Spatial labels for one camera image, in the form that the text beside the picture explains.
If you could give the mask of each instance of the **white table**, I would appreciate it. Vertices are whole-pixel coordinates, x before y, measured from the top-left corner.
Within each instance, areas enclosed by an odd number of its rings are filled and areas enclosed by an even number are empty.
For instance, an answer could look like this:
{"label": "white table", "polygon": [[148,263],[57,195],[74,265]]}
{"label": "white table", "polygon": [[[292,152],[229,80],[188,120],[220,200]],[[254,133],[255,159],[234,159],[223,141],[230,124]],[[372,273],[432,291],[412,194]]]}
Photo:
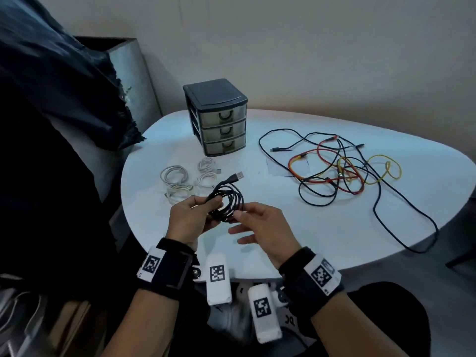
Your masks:
{"label": "white table", "polygon": [[[440,143],[350,121],[282,111],[248,110],[247,145],[244,149],[215,158],[222,178],[242,171],[236,183],[245,202],[258,201],[283,210],[301,245],[320,252],[338,269],[351,268],[385,258],[403,248],[381,227],[372,213],[378,186],[366,186],[353,196],[339,192],[328,207],[312,207],[298,195],[294,178],[274,177],[268,173],[267,157],[258,139],[271,129],[289,127],[302,135],[311,131],[335,133],[355,144],[365,143],[365,157],[386,154],[400,162],[403,176],[389,179],[417,208],[431,216],[441,228],[461,210],[473,192],[476,166],[465,155]],[[171,205],[164,197],[165,185],[160,171],[169,165],[187,168],[198,177],[197,162],[202,148],[193,135],[187,111],[178,111],[158,120],[145,133],[144,142],[134,146],[122,173],[122,205],[130,228],[141,246],[148,250],[164,236]],[[313,137],[314,141],[323,140]],[[275,132],[263,139],[266,150],[286,147],[297,137]],[[312,149],[302,143],[297,152]],[[308,157],[311,172],[323,169],[316,155]],[[377,164],[382,173],[383,164]],[[328,199],[316,198],[316,203]],[[407,245],[411,246],[433,233],[431,223],[383,186],[379,216]],[[198,257],[204,263],[210,253],[225,253],[230,275],[235,278],[274,278],[273,268],[258,245],[241,246],[238,236],[228,234],[229,225],[221,223],[199,239]]]}

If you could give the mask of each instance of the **white sensor device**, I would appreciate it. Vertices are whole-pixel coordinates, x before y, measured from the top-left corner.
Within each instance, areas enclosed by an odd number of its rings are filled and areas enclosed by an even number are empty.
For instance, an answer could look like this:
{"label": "white sensor device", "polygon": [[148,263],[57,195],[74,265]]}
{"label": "white sensor device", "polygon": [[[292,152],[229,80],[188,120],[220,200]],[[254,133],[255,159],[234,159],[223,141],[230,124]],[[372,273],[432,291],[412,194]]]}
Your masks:
{"label": "white sensor device", "polygon": [[273,298],[267,284],[258,284],[248,290],[248,299],[258,342],[266,343],[282,338],[276,315],[277,293]]}
{"label": "white sensor device", "polygon": [[230,274],[224,254],[210,254],[205,269],[207,283],[207,301],[209,306],[231,303]]}

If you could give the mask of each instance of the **wrist strap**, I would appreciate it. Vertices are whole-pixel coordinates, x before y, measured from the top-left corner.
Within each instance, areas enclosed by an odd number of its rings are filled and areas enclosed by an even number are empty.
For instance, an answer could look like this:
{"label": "wrist strap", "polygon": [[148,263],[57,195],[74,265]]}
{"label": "wrist strap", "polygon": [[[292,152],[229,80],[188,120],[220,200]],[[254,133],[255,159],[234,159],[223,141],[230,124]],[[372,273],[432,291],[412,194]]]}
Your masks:
{"label": "wrist strap", "polygon": [[193,249],[176,240],[163,238],[152,247],[137,273],[140,288],[180,300],[193,285]]}
{"label": "wrist strap", "polygon": [[298,314],[312,317],[344,290],[341,274],[322,256],[305,247],[279,268],[284,277],[281,293]]}

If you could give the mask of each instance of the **hand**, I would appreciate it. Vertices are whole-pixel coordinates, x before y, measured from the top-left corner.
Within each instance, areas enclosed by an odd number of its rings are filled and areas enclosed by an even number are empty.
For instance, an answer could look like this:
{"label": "hand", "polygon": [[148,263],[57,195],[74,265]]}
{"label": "hand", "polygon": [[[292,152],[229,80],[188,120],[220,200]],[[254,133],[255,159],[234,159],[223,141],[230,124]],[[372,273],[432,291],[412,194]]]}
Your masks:
{"label": "hand", "polygon": [[206,197],[191,196],[170,209],[169,228],[165,238],[177,240],[197,250],[197,239],[200,234],[216,227],[219,221],[213,220],[209,212],[220,208],[221,197],[207,202]]}
{"label": "hand", "polygon": [[275,268],[279,269],[281,264],[301,249],[283,212],[278,208],[256,202],[243,205],[245,212],[236,210],[233,213],[236,221],[241,224],[229,228],[229,234],[254,232],[238,239],[238,244],[258,243]]}

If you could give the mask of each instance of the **white wall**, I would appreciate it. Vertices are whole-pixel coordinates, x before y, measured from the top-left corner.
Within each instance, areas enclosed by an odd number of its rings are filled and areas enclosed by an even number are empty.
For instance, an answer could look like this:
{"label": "white wall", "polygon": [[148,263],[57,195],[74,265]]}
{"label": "white wall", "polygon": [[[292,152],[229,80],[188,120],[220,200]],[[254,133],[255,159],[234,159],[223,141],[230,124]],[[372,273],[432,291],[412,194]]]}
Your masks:
{"label": "white wall", "polygon": [[250,107],[384,126],[476,160],[476,0],[40,1],[76,35],[137,37],[164,114],[185,108],[183,84],[225,77]]}

